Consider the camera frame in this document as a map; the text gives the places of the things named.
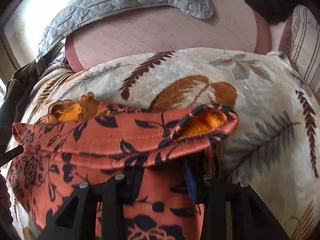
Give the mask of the orange floral garment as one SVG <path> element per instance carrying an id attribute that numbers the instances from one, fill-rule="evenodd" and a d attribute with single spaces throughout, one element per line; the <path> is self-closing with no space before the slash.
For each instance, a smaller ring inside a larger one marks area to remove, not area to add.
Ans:
<path id="1" fill-rule="evenodd" d="M 215 103 L 150 111 L 96 102 L 58 102 L 34 124 L 16 122 L 24 149 L 8 170 L 17 201 L 44 228 L 82 182 L 103 183 L 124 173 L 133 203 L 124 206 L 127 239 L 199 239 L 204 207 L 187 178 L 214 173 L 220 144 L 239 117 Z"/>

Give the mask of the dark brown fuzzy garment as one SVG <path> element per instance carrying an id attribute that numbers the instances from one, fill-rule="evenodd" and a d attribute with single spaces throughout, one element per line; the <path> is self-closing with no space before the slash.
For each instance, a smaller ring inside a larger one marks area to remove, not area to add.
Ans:
<path id="1" fill-rule="evenodd" d="M 1 154 L 5 152 L 11 138 L 12 124 L 21 121 L 25 113 L 33 87 L 63 46 L 63 43 L 58 43 L 44 57 L 18 69 L 7 83 L 6 95 L 1 106 Z"/>

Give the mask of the leaf pattern bed blanket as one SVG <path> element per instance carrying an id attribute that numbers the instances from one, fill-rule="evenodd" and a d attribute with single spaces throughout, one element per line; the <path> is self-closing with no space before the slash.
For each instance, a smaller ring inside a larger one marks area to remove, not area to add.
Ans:
<path id="1" fill-rule="evenodd" d="M 20 123 L 36 123 L 58 102 L 85 105 L 89 96 L 154 112 L 229 107 L 239 124 L 220 144 L 219 178 L 251 186 L 289 239 L 319 239 L 319 104 L 284 54 L 190 48 L 122 57 L 80 72 L 56 63 L 31 95 Z M 44 228 L 28 216 L 8 179 L 7 185 L 14 228 L 22 239 L 36 239 Z"/>

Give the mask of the striped floral cushion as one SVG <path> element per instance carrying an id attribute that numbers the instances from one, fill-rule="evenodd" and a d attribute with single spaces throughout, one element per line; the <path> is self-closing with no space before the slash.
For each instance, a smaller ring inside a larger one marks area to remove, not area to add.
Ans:
<path id="1" fill-rule="evenodd" d="M 306 6 L 296 6 L 287 19 L 278 50 L 287 55 L 292 68 L 319 96 L 319 23 Z"/>

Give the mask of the grey quilted pillow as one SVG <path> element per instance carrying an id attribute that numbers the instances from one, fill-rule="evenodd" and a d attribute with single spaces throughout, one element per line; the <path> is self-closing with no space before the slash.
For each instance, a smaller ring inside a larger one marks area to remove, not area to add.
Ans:
<path id="1" fill-rule="evenodd" d="M 171 6 L 200 20 L 214 14 L 211 0 L 72 0 L 45 27 L 37 60 L 79 28 L 123 12 L 142 8 Z"/>

